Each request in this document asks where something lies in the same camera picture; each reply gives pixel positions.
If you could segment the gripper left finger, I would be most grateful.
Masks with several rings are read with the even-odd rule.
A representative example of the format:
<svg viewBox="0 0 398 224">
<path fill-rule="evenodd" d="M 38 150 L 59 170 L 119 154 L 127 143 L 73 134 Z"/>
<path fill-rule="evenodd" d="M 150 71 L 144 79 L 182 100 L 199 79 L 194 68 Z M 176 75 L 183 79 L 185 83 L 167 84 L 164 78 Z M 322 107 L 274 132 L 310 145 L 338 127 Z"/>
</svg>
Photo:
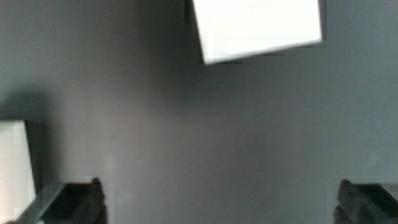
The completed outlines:
<svg viewBox="0 0 398 224">
<path fill-rule="evenodd" d="M 100 179 L 48 184 L 15 224 L 109 224 Z"/>
</svg>

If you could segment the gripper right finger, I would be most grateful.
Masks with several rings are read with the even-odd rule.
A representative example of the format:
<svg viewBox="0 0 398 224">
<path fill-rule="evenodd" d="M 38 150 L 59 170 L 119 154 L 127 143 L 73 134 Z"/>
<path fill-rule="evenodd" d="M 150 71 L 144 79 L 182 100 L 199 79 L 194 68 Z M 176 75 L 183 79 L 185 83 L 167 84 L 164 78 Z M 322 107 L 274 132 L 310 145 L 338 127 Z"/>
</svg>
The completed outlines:
<svg viewBox="0 0 398 224">
<path fill-rule="evenodd" d="M 336 224 L 398 224 L 398 184 L 342 181 Z"/>
</svg>

